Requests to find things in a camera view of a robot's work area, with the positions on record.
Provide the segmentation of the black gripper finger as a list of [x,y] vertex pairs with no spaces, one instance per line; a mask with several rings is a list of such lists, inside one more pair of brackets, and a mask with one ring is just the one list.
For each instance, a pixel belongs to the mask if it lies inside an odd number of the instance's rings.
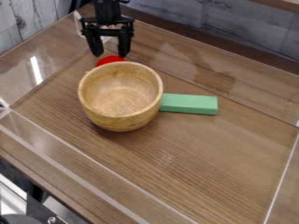
[[96,57],[99,57],[103,54],[103,52],[104,52],[104,47],[103,47],[103,42],[102,42],[100,36],[91,29],[86,29],[83,31],[83,34],[84,34],[84,36],[87,38],[88,47],[90,47],[90,50],[91,50],[92,54]]
[[118,55],[124,58],[131,51],[131,41],[135,36],[132,31],[120,32],[118,35]]

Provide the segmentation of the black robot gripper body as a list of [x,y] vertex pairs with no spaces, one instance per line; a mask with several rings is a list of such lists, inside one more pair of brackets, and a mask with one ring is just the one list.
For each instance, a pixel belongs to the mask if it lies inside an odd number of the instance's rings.
[[134,22],[131,17],[122,15],[120,4],[130,0],[92,0],[94,17],[83,17],[80,21],[82,34],[91,36],[134,36]]

